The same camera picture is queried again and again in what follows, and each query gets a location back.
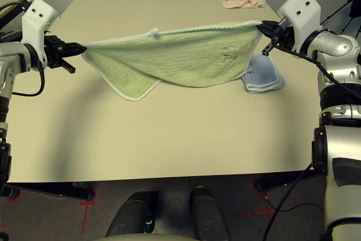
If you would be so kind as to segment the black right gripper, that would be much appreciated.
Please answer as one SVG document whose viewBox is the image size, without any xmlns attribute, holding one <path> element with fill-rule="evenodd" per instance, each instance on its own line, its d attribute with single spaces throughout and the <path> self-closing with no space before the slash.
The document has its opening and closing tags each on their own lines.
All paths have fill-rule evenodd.
<svg viewBox="0 0 361 241">
<path fill-rule="evenodd" d="M 275 21 L 263 20 L 258 25 L 258 30 L 270 39 L 269 44 L 262 50 L 263 55 L 269 55 L 274 45 L 287 50 L 291 50 L 294 46 L 294 30 L 292 27 L 282 27 Z"/>
</svg>

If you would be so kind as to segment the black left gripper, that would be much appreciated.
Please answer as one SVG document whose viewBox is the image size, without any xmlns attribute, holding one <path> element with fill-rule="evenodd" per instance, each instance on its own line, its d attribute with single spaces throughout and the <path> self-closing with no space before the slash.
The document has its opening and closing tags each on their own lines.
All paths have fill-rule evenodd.
<svg viewBox="0 0 361 241">
<path fill-rule="evenodd" d="M 47 66 L 51 69 L 64 68 L 69 73 L 75 73 L 76 68 L 66 62 L 64 58 L 81 55 L 86 51 L 86 46 L 75 42 L 66 43 L 57 36 L 45 36 L 44 44 Z"/>
</svg>

